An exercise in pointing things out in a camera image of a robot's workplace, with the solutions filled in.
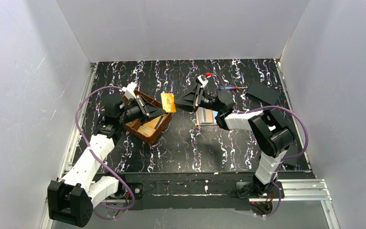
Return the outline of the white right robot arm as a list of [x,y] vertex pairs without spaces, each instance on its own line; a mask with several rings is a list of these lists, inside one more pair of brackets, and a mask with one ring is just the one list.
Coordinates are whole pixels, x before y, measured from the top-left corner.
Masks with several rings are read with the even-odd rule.
[[217,125],[224,130],[251,131],[261,149],[261,159],[253,176],[250,190],[259,195],[267,193],[276,180],[279,167],[289,146],[295,141],[295,133],[283,119],[277,106],[265,106],[249,112],[234,110],[233,93],[220,90],[209,96],[201,84],[174,101],[176,108],[195,112],[198,108],[216,111]]

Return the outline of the orange card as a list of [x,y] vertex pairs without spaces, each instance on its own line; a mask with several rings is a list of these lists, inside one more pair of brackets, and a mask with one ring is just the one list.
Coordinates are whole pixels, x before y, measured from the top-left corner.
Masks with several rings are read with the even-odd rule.
[[201,111],[201,123],[212,124],[214,123],[214,112],[209,109],[202,109]]

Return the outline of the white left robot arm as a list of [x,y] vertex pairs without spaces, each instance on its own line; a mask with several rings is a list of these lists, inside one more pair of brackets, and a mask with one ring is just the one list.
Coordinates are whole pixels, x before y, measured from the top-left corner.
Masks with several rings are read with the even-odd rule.
[[135,120],[146,123],[165,113],[142,95],[126,102],[106,103],[105,112],[99,116],[83,154],[65,176],[52,180],[48,186],[50,219],[86,226],[94,208],[118,191],[119,177],[102,176],[97,182],[93,179],[123,134],[125,124]]

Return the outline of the black striped yellow card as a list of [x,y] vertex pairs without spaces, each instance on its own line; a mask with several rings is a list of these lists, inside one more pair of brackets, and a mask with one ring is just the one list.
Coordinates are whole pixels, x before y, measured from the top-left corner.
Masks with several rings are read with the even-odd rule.
[[167,117],[167,114],[163,114],[147,123],[145,123],[144,125],[149,127],[149,128],[152,128],[154,130],[158,129],[159,126],[161,125],[161,123],[166,119]]

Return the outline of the brown woven basket card holder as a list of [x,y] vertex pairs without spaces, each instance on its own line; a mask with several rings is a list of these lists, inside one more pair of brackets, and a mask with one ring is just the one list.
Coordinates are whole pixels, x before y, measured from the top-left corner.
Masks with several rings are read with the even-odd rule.
[[171,113],[165,113],[149,122],[135,119],[124,124],[124,129],[149,145],[154,145],[162,131],[166,130],[172,120]]

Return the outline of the yellow VIP card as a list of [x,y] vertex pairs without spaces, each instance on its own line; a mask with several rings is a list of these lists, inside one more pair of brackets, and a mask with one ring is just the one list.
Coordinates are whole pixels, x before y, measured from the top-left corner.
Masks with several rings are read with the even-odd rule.
[[139,126],[137,131],[138,131],[138,133],[142,134],[145,137],[149,138],[149,137],[152,137],[152,136],[155,136],[155,135],[159,135],[162,132],[161,125],[159,126],[158,129],[154,130],[152,128],[149,128],[149,127],[145,126],[144,124]]
[[161,100],[163,110],[165,110],[167,113],[176,112],[173,93],[161,93]]

